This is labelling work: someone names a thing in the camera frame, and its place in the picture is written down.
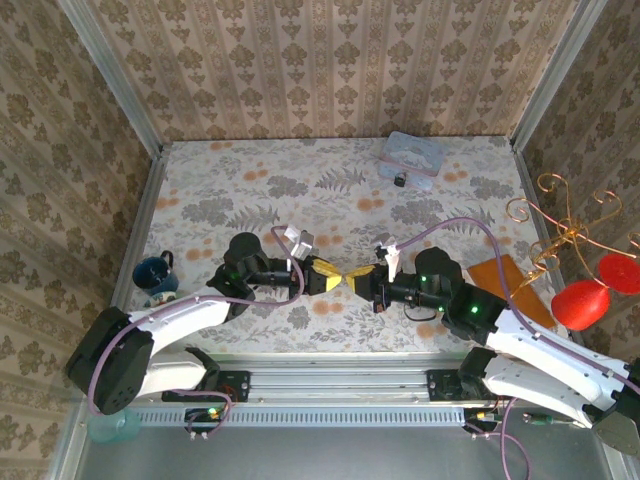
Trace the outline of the cartoon print tin box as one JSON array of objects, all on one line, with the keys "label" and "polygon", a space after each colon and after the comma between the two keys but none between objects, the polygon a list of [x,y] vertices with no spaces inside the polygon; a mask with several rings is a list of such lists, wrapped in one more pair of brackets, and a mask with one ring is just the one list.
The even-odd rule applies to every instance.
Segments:
[{"label": "cartoon print tin box", "polygon": [[405,173],[404,188],[429,191],[445,161],[447,150],[439,141],[394,131],[382,148],[378,174],[394,184],[395,175]]}]

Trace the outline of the leaf pattern small bowl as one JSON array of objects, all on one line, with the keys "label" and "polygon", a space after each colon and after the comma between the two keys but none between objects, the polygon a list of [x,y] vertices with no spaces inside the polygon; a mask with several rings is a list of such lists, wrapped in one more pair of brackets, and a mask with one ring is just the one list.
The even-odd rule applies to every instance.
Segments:
[{"label": "leaf pattern small bowl", "polygon": [[179,298],[179,295],[176,291],[164,291],[158,292],[152,296],[150,296],[144,303],[145,309],[153,309],[165,305],[167,303],[173,302]]}]

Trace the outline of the blue enamel mug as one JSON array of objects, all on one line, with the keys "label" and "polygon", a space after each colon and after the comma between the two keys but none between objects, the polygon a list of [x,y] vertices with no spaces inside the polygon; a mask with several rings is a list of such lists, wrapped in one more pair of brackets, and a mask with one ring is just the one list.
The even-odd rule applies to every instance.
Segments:
[{"label": "blue enamel mug", "polygon": [[173,253],[164,250],[159,256],[145,258],[135,266],[132,280],[148,296],[176,292],[179,279],[174,271]]}]

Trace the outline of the small controller board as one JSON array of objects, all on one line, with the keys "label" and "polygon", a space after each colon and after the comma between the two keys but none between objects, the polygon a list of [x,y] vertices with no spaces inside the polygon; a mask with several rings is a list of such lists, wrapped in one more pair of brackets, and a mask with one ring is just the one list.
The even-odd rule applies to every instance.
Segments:
[{"label": "small controller board", "polygon": [[463,411],[463,429],[468,433],[493,433],[501,426],[504,415],[493,409],[472,409]]},{"label": "small controller board", "polygon": [[193,438],[208,437],[226,420],[227,413],[226,407],[187,409],[184,414],[185,429]]}]

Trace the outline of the red hourglass shaped object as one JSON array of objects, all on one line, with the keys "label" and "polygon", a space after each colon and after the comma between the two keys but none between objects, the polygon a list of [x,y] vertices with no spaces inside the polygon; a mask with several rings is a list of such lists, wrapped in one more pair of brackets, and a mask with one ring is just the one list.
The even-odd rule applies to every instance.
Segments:
[{"label": "red hourglass shaped object", "polygon": [[605,255],[599,261],[598,276],[577,281],[552,299],[552,314],[566,328],[583,331],[607,313],[611,292],[640,294],[638,261],[617,253]]}]

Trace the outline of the green translucent plastic cup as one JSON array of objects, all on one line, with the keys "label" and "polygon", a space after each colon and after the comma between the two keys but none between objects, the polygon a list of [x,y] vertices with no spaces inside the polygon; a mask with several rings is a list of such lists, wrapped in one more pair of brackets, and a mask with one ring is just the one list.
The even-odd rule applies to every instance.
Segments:
[{"label": "green translucent plastic cup", "polygon": [[99,444],[132,440],[140,429],[137,414],[128,408],[112,415],[92,416],[88,421],[89,438]]}]

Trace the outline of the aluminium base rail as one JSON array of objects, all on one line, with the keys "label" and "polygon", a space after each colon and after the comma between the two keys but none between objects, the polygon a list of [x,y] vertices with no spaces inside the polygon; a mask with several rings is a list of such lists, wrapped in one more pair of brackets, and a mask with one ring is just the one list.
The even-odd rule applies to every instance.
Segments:
[{"label": "aluminium base rail", "polygon": [[135,401],[162,400],[165,391],[204,395],[195,388],[207,374],[251,373],[247,403],[287,404],[430,402],[426,371],[458,369],[457,357],[422,354],[213,355],[201,350],[110,354],[103,367],[75,361],[70,379],[91,394],[95,407],[112,414]]}]

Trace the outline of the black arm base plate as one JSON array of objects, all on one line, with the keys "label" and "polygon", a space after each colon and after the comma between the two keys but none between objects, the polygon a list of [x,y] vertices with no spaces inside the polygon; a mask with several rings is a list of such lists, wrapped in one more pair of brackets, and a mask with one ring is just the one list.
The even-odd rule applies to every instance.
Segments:
[{"label": "black arm base plate", "polygon": [[431,401],[497,399],[480,380],[463,379],[456,369],[427,370],[426,381]]},{"label": "black arm base plate", "polygon": [[[207,374],[204,380],[195,388],[196,391],[216,391],[230,397],[232,402],[247,402],[251,387],[251,373],[246,370],[222,370],[214,377]],[[165,391],[161,394],[163,402],[223,402],[224,399],[215,395],[186,395],[175,391]]]}]

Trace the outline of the aluminium side rail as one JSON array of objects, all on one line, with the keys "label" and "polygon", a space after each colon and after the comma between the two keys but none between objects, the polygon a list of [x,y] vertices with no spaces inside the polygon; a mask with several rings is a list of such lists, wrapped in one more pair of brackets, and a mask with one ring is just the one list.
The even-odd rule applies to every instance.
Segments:
[{"label": "aluminium side rail", "polygon": [[[548,247],[552,241],[547,230],[545,214],[539,207],[536,193],[537,183],[529,175],[522,152],[515,147],[512,150],[523,194],[520,197],[509,200],[505,207],[505,212],[516,223],[531,223],[535,228],[537,239],[541,242],[541,246]],[[553,294],[559,294],[565,288],[565,281],[559,266],[560,262],[554,258],[543,258],[543,268],[539,269],[533,260],[535,255],[534,251],[527,254],[531,268],[523,273],[523,281],[511,293],[512,299],[516,299],[525,288],[530,288],[533,293],[536,293],[536,286],[540,282],[548,281],[552,287]]]},{"label": "aluminium side rail", "polygon": [[128,245],[109,302],[109,306],[117,307],[123,312],[137,310],[144,304],[142,293],[139,292],[139,289],[134,284],[133,272],[138,263],[144,258],[145,246],[156,203],[166,176],[170,151],[170,146],[164,147],[161,153],[151,162]]}]

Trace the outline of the aluminium frame post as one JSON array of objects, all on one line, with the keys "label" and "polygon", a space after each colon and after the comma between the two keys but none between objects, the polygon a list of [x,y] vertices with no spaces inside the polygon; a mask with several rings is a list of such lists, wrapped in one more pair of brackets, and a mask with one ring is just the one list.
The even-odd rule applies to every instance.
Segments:
[{"label": "aluminium frame post", "polygon": [[565,32],[511,135],[511,145],[515,151],[522,151],[531,139],[607,2],[608,0],[579,0]]},{"label": "aluminium frame post", "polygon": [[161,154],[163,141],[150,114],[125,72],[125,62],[118,58],[87,0],[58,0],[71,25],[79,35],[95,66],[103,76],[117,103],[123,110],[141,144],[155,161]]}]

